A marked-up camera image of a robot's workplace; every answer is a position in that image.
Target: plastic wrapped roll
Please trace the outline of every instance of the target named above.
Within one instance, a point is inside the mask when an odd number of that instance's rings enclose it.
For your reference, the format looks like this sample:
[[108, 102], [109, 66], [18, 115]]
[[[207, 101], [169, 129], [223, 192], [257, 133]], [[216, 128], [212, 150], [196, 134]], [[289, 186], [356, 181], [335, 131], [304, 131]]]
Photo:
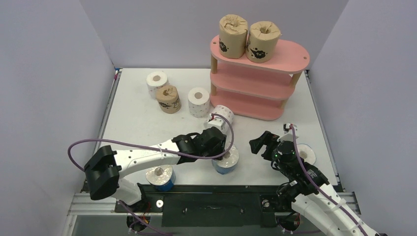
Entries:
[[216, 171], [222, 175], [228, 174], [234, 169], [239, 162], [239, 152], [236, 146], [233, 144], [232, 148], [223, 156], [222, 160], [211, 160], [212, 165]]
[[270, 21], [256, 22], [250, 26], [246, 43], [246, 57], [256, 63], [272, 58], [281, 31]]
[[219, 50], [226, 58], [240, 58], [245, 52], [247, 21], [238, 15], [226, 15], [220, 22]]
[[149, 95], [155, 100], [158, 89], [168, 85], [168, 83], [168, 76], [163, 71], [154, 71], [146, 77]]
[[[216, 113], [224, 116], [230, 122], [230, 124], [233, 123], [233, 118], [235, 117], [235, 114], [233, 114], [232, 110], [223, 105], [217, 105], [211, 113]], [[228, 124], [222, 118], [212, 117], [210, 114], [207, 116], [207, 120], [204, 122], [204, 127], [206, 129], [216, 127], [223, 134], [226, 134], [229, 130]]]
[[175, 172], [171, 165], [163, 165], [149, 168], [146, 172], [146, 180], [157, 190], [169, 191], [175, 183]]
[[167, 85], [156, 92], [156, 100], [161, 110], [168, 114], [173, 114], [181, 108], [178, 91], [175, 86]]
[[305, 162], [314, 165], [316, 163], [316, 154], [307, 144], [297, 144], [298, 153]]
[[188, 108], [195, 117], [205, 117], [210, 109], [210, 94], [204, 88], [193, 88], [188, 93]]

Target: white wall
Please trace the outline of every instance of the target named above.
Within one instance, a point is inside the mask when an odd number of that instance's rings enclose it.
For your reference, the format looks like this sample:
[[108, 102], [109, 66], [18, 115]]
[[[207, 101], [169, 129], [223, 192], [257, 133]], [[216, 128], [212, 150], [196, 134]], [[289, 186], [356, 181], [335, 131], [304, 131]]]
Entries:
[[416, 9], [350, 0], [310, 71], [342, 183], [395, 236], [417, 234]]
[[114, 70], [77, 0], [2, 0], [0, 22], [0, 234], [60, 235], [83, 179], [66, 149], [97, 137]]
[[116, 66], [151, 68], [209, 67], [209, 43], [226, 14], [275, 22], [313, 61], [347, 1], [80, 0]]

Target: brown paper wrapping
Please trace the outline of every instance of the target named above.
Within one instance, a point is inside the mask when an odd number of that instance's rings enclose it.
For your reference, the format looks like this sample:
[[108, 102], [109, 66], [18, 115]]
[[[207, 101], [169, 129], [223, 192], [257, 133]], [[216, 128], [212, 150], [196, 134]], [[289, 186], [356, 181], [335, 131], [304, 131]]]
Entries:
[[156, 92], [156, 100], [161, 110], [168, 114], [173, 114], [181, 108], [178, 91], [175, 86], [166, 85]]
[[220, 20], [219, 50], [226, 58], [240, 58], [245, 52], [247, 21], [238, 15]]
[[255, 62], [262, 63], [272, 58], [281, 31], [270, 21], [256, 22], [250, 26], [248, 41], [246, 43], [246, 57]]

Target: pink shelf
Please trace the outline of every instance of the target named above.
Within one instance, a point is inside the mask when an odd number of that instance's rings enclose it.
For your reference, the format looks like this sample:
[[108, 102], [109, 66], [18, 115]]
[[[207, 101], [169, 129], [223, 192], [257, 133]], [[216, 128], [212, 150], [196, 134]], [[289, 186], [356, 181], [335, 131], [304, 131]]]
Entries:
[[220, 89], [217, 90], [215, 96], [210, 96], [210, 101], [214, 107], [223, 105], [230, 108], [237, 115], [263, 120], [275, 120], [284, 113], [284, 110], [279, 108], [281, 101], [227, 92]]
[[213, 85], [222, 90], [273, 100], [287, 99], [295, 89], [289, 86], [291, 76], [288, 74], [226, 63], [219, 63], [217, 73], [210, 73], [210, 78]]
[[272, 59], [264, 63], [254, 63], [246, 58], [245, 54], [239, 59], [225, 58], [219, 51], [219, 36], [214, 37], [211, 41], [210, 50], [214, 58], [226, 63], [284, 74], [302, 72], [310, 63], [310, 55], [305, 48], [297, 43], [282, 39], [278, 40]]

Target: white table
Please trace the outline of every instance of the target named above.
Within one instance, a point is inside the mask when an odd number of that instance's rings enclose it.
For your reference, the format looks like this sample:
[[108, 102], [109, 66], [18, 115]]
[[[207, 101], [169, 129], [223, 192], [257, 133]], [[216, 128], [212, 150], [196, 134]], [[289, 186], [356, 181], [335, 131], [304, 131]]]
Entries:
[[[151, 99], [146, 85], [146, 76], [156, 70], [168, 75], [171, 85], [177, 87], [182, 108], [175, 114], [164, 113], [158, 103]], [[155, 145], [179, 134], [201, 133], [205, 118], [195, 118], [188, 110], [188, 92], [194, 87], [203, 87], [210, 91], [209, 69], [150, 69], [124, 68], [103, 134], [105, 139]], [[194, 163], [175, 165], [177, 175], [175, 184], [196, 185], [279, 185], [287, 179], [271, 168], [270, 162], [250, 152], [249, 140], [258, 138], [265, 130], [282, 135], [284, 123], [298, 126], [298, 143], [310, 145], [316, 153], [318, 167], [333, 185], [337, 185], [332, 162], [324, 140], [304, 73], [297, 83], [294, 94], [288, 100], [284, 115], [275, 121], [263, 121], [254, 118], [235, 116], [235, 144], [240, 160], [237, 168], [227, 174], [216, 172], [210, 160], [197, 160]], [[113, 150], [129, 149], [112, 145]], [[132, 182], [148, 184], [146, 171], [133, 173], [126, 178]]]

